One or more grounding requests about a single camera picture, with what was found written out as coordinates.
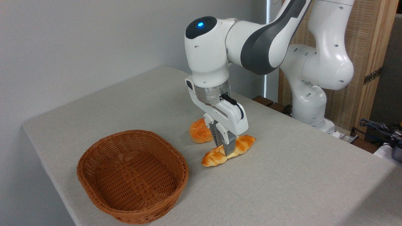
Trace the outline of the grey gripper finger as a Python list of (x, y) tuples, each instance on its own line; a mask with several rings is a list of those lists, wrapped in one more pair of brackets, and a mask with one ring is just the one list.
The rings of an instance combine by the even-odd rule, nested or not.
[(223, 145), (225, 155), (229, 156), (235, 150), (237, 136), (222, 126), (221, 123), (216, 123), (216, 129), (218, 141)]
[(221, 138), (219, 135), (219, 131), (217, 129), (217, 121), (214, 120), (209, 114), (204, 114), (204, 120), (205, 120), (205, 124), (207, 126), (207, 128), (209, 128), (212, 137), (214, 139), (214, 142), (216, 144), (217, 147), (221, 146)]

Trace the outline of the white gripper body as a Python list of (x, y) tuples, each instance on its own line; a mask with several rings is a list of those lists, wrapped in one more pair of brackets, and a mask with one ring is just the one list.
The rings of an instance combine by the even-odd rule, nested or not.
[(190, 97), (195, 105), (209, 114), (218, 123), (221, 123), (227, 130), (238, 136), (248, 129), (247, 116), (241, 104), (233, 105), (227, 100), (222, 100), (212, 106), (206, 105), (196, 97), (192, 76), (188, 76), (185, 81)]

